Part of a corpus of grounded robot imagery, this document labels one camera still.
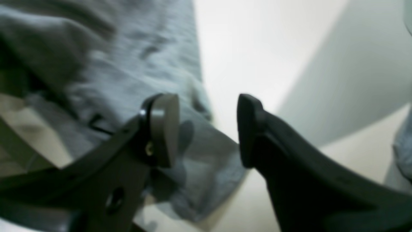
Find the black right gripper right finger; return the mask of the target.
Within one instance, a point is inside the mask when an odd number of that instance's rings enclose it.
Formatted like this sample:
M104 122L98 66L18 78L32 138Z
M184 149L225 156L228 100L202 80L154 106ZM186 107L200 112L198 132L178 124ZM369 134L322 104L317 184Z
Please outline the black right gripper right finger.
M265 179L282 232L410 232L411 195L375 183L338 164L240 94L241 161Z

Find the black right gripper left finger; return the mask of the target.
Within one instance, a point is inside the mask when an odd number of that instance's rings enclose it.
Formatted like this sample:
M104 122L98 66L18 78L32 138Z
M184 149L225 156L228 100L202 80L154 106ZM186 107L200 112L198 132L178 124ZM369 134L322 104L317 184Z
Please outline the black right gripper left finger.
M102 145L56 168L1 120L1 145L26 174L1 178L1 220L41 232L129 232L153 167L178 150L179 97L156 94Z

